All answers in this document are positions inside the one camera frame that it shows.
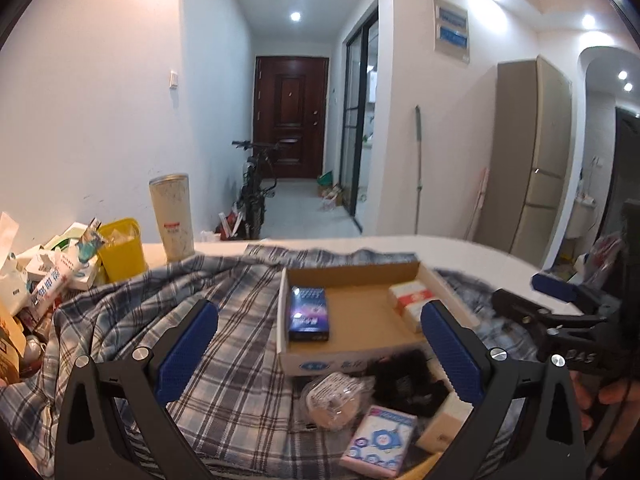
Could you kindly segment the person's right hand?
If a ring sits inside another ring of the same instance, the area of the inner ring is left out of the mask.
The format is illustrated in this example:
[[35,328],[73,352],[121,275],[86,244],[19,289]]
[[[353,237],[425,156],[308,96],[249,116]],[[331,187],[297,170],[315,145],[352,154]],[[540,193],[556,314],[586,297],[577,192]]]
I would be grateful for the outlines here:
[[587,439],[590,479],[639,478],[639,382],[602,384],[571,372]]

